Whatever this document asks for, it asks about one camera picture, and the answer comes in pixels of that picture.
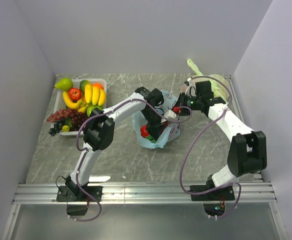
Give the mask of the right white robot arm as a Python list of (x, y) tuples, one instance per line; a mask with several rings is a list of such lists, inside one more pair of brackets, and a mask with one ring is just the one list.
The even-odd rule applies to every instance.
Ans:
[(216, 200), (223, 195), (224, 189), (244, 175), (261, 171), (267, 166), (266, 136), (262, 131), (254, 131), (245, 125), (229, 108), (231, 99), (224, 100), (215, 97), (211, 89), (210, 76), (195, 76), (189, 78), (185, 87), (181, 89), (176, 107), (188, 107), (182, 115), (189, 115), (193, 111), (204, 113), (211, 123), (199, 132), (196, 139), (216, 124), (230, 141), (227, 164), (208, 179), (208, 186), (202, 192), (190, 192), (180, 181), (181, 189), (191, 196), (207, 196)]

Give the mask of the pink dragon fruit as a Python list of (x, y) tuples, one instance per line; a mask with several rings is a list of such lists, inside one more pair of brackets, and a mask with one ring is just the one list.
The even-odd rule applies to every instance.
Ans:
[(151, 141), (152, 143), (156, 143), (160, 135), (163, 133), (163, 131), (164, 131), (164, 127), (156, 128), (151, 131), (153, 133), (153, 135), (151, 135), (149, 131), (147, 130), (146, 132), (148, 135), (145, 137), (145, 139)]

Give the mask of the green fake apple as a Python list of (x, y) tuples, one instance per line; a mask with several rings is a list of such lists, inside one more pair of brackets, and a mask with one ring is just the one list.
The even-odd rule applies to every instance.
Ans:
[(87, 117), (90, 117), (92, 115), (93, 110), (95, 110), (95, 109), (97, 109), (97, 111), (99, 111), (99, 112), (103, 112), (103, 109), (102, 109), (101, 106), (98, 106), (98, 105), (90, 105), (86, 109), (86, 115), (87, 115)]

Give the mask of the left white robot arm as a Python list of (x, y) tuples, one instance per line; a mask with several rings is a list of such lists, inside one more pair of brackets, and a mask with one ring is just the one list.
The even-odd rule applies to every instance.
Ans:
[(112, 143), (115, 124), (132, 114), (141, 112), (147, 121), (141, 131), (143, 137), (152, 141), (158, 140), (167, 121), (162, 119), (163, 114), (159, 113), (155, 107), (163, 103), (164, 97), (160, 90), (149, 91), (144, 87), (139, 87), (127, 99), (113, 107), (93, 110), (79, 130), (84, 133), (83, 147), (77, 146), (81, 155), (73, 172), (65, 178), (66, 190), (60, 189), (60, 194), (69, 196), (75, 202), (85, 198), (92, 168), (101, 152)]

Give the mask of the red yellow fake apple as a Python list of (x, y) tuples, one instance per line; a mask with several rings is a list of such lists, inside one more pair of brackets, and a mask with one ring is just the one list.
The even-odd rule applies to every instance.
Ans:
[(147, 138), (148, 136), (150, 136), (148, 130), (147, 130), (147, 125), (143, 125), (141, 128), (140, 128), (140, 134), (143, 138)]

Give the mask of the blue printed plastic bag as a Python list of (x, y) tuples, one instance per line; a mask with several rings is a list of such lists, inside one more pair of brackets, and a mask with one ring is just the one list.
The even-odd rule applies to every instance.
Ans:
[[(154, 116), (168, 118), (168, 111), (176, 104), (177, 97), (170, 91), (163, 91), (162, 95), (163, 100), (154, 107), (157, 111)], [(161, 118), (159, 122), (150, 124), (140, 111), (133, 114), (133, 129), (136, 133), (137, 144), (147, 149), (162, 149), (181, 133), (180, 123)]]

